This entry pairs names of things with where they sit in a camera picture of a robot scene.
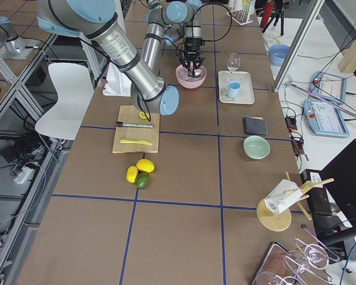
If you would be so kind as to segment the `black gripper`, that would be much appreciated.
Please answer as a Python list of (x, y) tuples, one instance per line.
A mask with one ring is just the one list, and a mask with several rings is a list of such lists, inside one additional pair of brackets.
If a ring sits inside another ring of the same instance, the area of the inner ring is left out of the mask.
[(179, 48), (179, 62), (182, 64), (180, 71), (181, 78), (193, 77), (192, 64), (195, 65), (195, 74), (202, 74), (201, 70), (204, 57), (201, 55), (201, 46), (204, 41), (200, 37), (186, 37), (183, 41), (183, 46)]

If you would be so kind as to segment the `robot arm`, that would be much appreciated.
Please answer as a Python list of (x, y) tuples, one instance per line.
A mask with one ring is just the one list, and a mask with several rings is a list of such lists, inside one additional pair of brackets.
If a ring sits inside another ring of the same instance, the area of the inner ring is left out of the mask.
[(132, 82), (131, 99), (140, 111), (173, 114), (179, 105), (179, 91), (154, 74), (161, 41), (179, 39), (189, 45), (182, 65), (191, 74), (200, 67), (201, 1), (174, 1), (163, 7), (148, 1), (148, 31), (142, 52), (128, 39), (118, 23), (114, 1), (37, 1), (39, 27), (49, 33), (68, 37), (85, 35), (96, 41)]
[(8, 54), (17, 56), (23, 54), (26, 49), (32, 49), (38, 45), (38, 40), (20, 37), (10, 20), (0, 16), (0, 50), (5, 49)]

